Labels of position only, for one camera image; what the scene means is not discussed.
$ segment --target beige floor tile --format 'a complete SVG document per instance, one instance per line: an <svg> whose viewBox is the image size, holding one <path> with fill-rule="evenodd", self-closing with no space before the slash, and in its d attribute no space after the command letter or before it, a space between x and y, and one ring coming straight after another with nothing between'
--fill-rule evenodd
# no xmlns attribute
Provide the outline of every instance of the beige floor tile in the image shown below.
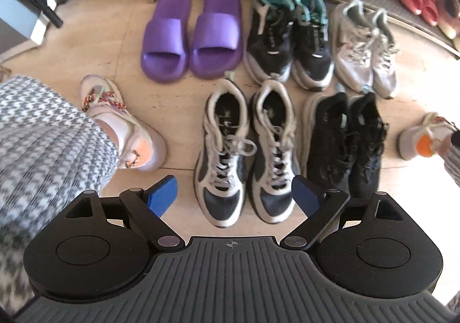
<svg viewBox="0 0 460 323"><path fill-rule="evenodd" d="M242 0L245 34L249 31L250 4L251 0ZM58 8L63 28L50 27L42 47L9 60L6 66L15 73L45 82L76 105L80 101L78 85L86 74L113 78L129 110L162 133L169 149L164 168L150 173L118 171L104 189L105 196L134 186L149 187L171 173L178 178L179 195L163 219L185 240L194 235L272 235L279 240L304 220L298 208L288 221L268 225L246 202L240 220L225 230L211 226L199 209L191 170L202 144L204 103L215 81L200 80L188 72L177 83L161 85L143 74L139 64L143 32L154 10L155 4L146 0L68 0ZM192 0L190 42L201 12L202 0ZM392 31L402 50L397 57L401 90L393 100L378 101L383 119L390 123L380 186L440 248L444 271L434 296L447 302L460 289L460 246L455 228L460 213L460 191L439 159L401 160L396 138L404 128L420 122L427 111L439 111L460 124L457 93L460 67L452 55L436 44L396 26L392 26ZM243 65L236 69L235 81L248 98L258 87ZM301 114L309 94L292 80L286 87L297 113ZM327 91L333 93L333 86ZM301 145L301 132L297 139Z"/></svg>

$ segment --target sock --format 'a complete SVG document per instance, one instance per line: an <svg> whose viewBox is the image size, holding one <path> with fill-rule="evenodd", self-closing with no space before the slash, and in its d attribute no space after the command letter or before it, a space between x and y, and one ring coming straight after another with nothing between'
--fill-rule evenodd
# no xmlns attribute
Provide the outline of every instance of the sock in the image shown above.
<svg viewBox="0 0 460 323"><path fill-rule="evenodd" d="M108 124L109 127L114 130L118 138L118 155L121 155L125 148L126 141L131 135L131 126L122 117L113 114L111 112L105 112L96 115L93 119L98 119Z"/></svg>

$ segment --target white sneaker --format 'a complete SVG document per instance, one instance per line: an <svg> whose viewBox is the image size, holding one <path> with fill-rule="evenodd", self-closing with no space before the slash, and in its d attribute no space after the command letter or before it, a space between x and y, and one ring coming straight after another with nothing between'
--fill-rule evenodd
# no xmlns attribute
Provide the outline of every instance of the white sneaker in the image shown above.
<svg viewBox="0 0 460 323"><path fill-rule="evenodd" d="M256 151L246 139L248 132L243 93L232 81L220 79L206 101L203 149L193 173L198 204L216 227L229 227L240 217L246 195L244 157Z"/></svg>
<svg viewBox="0 0 460 323"><path fill-rule="evenodd" d="M103 121L117 135L120 169L156 170L166 159L166 143L127 110L114 82L98 75L81 81L81 107L88 117Z"/></svg>
<svg viewBox="0 0 460 323"><path fill-rule="evenodd" d="M367 20L372 26L379 29L379 35L372 45L373 87L381 97L394 98L398 92L395 55L399 50L396 48L395 39L388 28L386 10L378 9L368 14Z"/></svg>
<svg viewBox="0 0 460 323"><path fill-rule="evenodd" d="M398 138L397 146L401 158L409 161L419 155L431 157L444 139L457 131L457 127L437 112L429 112L421 125L404 130Z"/></svg>
<svg viewBox="0 0 460 323"><path fill-rule="evenodd" d="M372 90L371 46L378 30L364 17L360 0L338 5L331 15L337 76L357 93Z"/></svg>

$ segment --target sneaker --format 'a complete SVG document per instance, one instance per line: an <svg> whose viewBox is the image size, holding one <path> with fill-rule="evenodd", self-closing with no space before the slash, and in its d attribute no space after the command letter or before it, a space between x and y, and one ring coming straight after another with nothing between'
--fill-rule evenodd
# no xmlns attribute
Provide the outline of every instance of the sneaker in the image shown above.
<svg viewBox="0 0 460 323"><path fill-rule="evenodd" d="M114 82L97 75L81 81L81 106L88 117L107 124L118 138L120 169L151 171L166 159L166 143L148 125L134 118L126 109Z"/></svg>
<svg viewBox="0 0 460 323"><path fill-rule="evenodd" d="M348 191L358 141L357 133L349 132L348 112L343 91L332 96L316 93L305 101L302 175L324 190Z"/></svg>
<svg viewBox="0 0 460 323"><path fill-rule="evenodd" d="M410 127L399 135L399 155L406 161L419 155L431 157L436 154L443 140L455 131L458 129L454 123L439 116L437 112L429 112L420 125Z"/></svg>
<svg viewBox="0 0 460 323"><path fill-rule="evenodd" d="M350 102L350 131L360 136L356 162L348 179L350 196L370 198L379 188L388 123L384 123L380 117L374 93L356 96Z"/></svg>
<svg viewBox="0 0 460 323"><path fill-rule="evenodd" d="M229 227L240 217L246 194L244 157L256 151L248 131L243 93L232 81L220 79L206 101L203 149L193 177L198 203L214 226Z"/></svg>
<svg viewBox="0 0 460 323"><path fill-rule="evenodd" d="M357 93L372 89L371 46L378 30L364 17L363 3L338 5L331 14L332 53L337 76Z"/></svg>
<svg viewBox="0 0 460 323"><path fill-rule="evenodd" d="M327 10L323 0L295 0L294 64L299 86L323 90L331 82L334 63L327 38Z"/></svg>
<svg viewBox="0 0 460 323"><path fill-rule="evenodd" d="M249 75L261 84L274 79L285 82L289 78L294 24L292 0L254 0L252 24L243 61Z"/></svg>
<svg viewBox="0 0 460 323"><path fill-rule="evenodd" d="M300 173L295 153L296 118L283 84L267 80L249 105L257 153L249 173L249 196L267 223L288 218L294 208L291 182Z"/></svg>
<svg viewBox="0 0 460 323"><path fill-rule="evenodd" d="M385 99L394 98L398 93L395 55L399 52L395 39L388 28L388 16L385 9L367 15L369 23L379 31L371 55L373 87Z"/></svg>

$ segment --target shoe insole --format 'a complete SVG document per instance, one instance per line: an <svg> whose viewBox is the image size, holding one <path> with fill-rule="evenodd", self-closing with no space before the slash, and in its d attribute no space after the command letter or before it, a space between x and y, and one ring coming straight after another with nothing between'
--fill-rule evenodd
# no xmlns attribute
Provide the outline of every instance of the shoe insole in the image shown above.
<svg viewBox="0 0 460 323"><path fill-rule="evenodd" d="M262 108L267 111L268 118L274 126L284 127L286 122L286 106L281 96L274 90L265 98Z"/></svg>
<svg viewBox="0 0 460 323"><path fill-rule="evenodd" d="M240 126L240 103L231 93L224 93L216 102L215 115L220 132L234 135Z"/></svg>

